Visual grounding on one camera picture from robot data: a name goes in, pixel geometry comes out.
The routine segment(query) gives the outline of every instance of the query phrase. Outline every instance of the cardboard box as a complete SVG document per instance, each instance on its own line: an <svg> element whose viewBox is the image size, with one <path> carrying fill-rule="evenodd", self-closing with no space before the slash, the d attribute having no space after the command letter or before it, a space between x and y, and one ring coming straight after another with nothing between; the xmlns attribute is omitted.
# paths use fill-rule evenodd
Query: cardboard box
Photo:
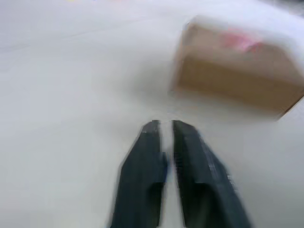
<svg viewBox="0 0 304 228"><path fill-rule="evenodd" d="M173 89L285 114L304 96L304 78L281 45L252 37L231 27L190 22L176 55Z"/></svg>

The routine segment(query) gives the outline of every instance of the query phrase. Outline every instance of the white floor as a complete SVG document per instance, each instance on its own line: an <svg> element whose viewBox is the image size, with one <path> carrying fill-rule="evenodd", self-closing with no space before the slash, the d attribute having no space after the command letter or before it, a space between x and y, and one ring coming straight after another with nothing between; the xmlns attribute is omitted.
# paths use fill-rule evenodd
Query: white floor
<svg viewBox="0 0 304 228"><path fill-rule="evenodd" d="M169 120L197 126L255 227L304 227L304 101L274 121L168 95L197 14L290 37L304 61L304 19L252 0L0 2L0 227L105 227L120 162L151 119L168 137ZM181 228L172 171L168 183L162 227Z"/></svg>

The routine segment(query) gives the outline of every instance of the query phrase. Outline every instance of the floor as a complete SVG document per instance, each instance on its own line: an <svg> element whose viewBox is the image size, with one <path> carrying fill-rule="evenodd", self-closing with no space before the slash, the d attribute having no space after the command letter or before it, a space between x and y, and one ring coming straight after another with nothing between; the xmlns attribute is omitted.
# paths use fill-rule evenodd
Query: floor
<svg viewBox="0 0 304 228"><path fill-rule="evenodd" d="M196 15L291 39L304 20L254 0L0 2L0 227L101 228L140 127L195 125L224 161L257 228L304 227L304 101L275 121L210 98L168 94L182 27ZM181 228L169 172L162 226Z"/></svg>

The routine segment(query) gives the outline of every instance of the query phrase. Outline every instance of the gray floor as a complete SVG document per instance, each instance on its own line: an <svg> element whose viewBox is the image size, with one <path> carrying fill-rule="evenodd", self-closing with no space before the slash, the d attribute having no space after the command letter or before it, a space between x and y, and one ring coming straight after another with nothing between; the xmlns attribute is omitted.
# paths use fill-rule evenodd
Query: gray floor
<svg viewBox="0 0 304 228"><path fill-rule="evenodd" d="M274 121L167 93L198 14L289 37L303 66L304 20L257 1L0 2L0 227L105 227L119 164L151 119L167 138L171 119L197 126L257 228L304 227L303 102ZM172 172L168 182L162 227L180 228Z"/></svg>

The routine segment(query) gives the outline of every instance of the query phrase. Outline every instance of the brown cardboard box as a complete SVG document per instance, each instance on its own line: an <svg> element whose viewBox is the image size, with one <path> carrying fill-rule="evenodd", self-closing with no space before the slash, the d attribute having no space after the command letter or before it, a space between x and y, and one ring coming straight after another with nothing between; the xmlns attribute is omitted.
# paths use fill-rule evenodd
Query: brown cardboard box
<svg viewBox="0 0 304 228"><path fill-rule="evenodd" d="M225 45L221 29L191 22L176 60L174 90L232 98L285 114L304 96L304 78L277 44L240 51Z"/></svg>

